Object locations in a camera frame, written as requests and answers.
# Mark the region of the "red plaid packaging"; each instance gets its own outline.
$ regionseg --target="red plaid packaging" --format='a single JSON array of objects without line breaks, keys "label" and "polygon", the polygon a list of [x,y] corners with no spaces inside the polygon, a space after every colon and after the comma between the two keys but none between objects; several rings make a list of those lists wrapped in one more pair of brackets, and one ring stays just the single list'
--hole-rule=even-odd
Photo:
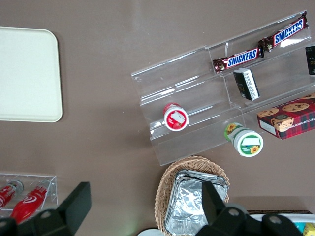
[{"label": "red plaid packaging", "polygon": [[260,128],[287,139],[315,128],[315,93],[257,113]]}]

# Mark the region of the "red bottle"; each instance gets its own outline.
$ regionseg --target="red bottle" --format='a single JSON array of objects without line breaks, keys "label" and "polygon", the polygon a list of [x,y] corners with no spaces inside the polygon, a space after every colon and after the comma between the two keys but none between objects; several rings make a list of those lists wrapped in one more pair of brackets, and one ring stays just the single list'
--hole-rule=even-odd
[{"label": "red bottle", "polygon": [[17,203],[10,217],[14,218],[16,223],[19,224],[32,216],[40,207],[40,205],[42,205],[46,195],[50,194],[50,186],[50,181],[48,180],[43,180],[40,182],[36,186],[36,189],[28,193],[21,201]]},{"label": "red bottle", "polygon": [[18,180],[10,181],[5,187],[0,190],[0,210],[17,194],[23,191],[23,184]]}]

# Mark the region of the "chocolate chip cookie image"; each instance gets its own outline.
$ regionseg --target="chocolate chip cookie image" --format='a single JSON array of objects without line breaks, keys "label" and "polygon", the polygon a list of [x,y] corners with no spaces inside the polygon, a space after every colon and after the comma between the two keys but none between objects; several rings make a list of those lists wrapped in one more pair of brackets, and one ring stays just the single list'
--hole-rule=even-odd
[{"label": "chocolate chip cookie image", "polygon": [[287,115],[279,115],[271,119],[270,122],[276,130],[285,132],[293,125],[294,118]]},{"label": "chocolate chip cookie image", "polygon": [[282,110],[285,112],[299,112],[299,111],[307,109],[308,107],[309,107],[309,104],[298,102],[298,103],[292,103],[292,104],[286,105],[282,107]]},{"label": "chocolate chip cookie image", "polygon": [[312,98],[315,98],[315,92],[309,94],[309,95],[306,95],[304,97],[301,97],[301,99],[312,99]]},{"label": "chocolate chip cookie image", "polygon": [[267,117],[276,114],[279,111],[278,108],[271,108],[269,110],[258,112],[257,115],[259,117]]}]

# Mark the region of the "white label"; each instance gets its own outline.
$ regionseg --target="white label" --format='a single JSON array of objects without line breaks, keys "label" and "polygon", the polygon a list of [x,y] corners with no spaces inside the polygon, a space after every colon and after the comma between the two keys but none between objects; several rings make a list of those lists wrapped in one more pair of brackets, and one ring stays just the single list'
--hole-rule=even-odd
[{"label": "white label", "polygon": [[241,131],[243,131],[243,130],[247,130],[247,128],[245,128],[245,127],[236,128],[236,129],[233,130],[232,133],[228,134],[227,136],[229,137],[229,139],[231,140],[231,142],[234,143],[235,136],[236,136],[237,134],[239,134],[239,133],[240,133]]},{"label": "white label", "polygon": [[180,124],[185,122],[185,117],[177,111],[175,111],[173,114],[171,114],[171,118]]},{"label": "white label", "polygon": [[264,130],[267,130],[268,132],[272,133],[273,135],[276,135],[276,129],[274,127],[272,127],[271,125],[263,122],[263,121],[259,121],[260,123],[260,127]]},{"label": "white label", "polygon": [[258,91],[257,91],[256,85],[255,85],[255,81],[254,81],[254,78],[252,76],[251,71],[249,70],[248,72],[245,72],[244,73],[244,77],[245,77],[245,81],[246,81],[248,90],[249,90],[249,92],[251,94],[252,100],[255,100],[255,99],[259,98]]},{"label": "white label", "polygon": [[249,145],[260,145],[259,138],[245,138],[242,141],[242,146],[249,146]]}]

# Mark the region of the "white plate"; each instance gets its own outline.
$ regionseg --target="white plate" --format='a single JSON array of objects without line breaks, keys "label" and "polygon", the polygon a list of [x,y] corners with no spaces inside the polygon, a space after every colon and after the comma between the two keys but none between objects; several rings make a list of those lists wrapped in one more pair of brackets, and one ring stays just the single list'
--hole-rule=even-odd
[{"label": "white plate", "polygon": [[0,120],[56,122],[62,115],[56,37],[0,27]]},{"label": "white plate", "polygon": [[149,230],[144,230],[137,236],[164,236],[161,230],[158,229],[149,229]]}]

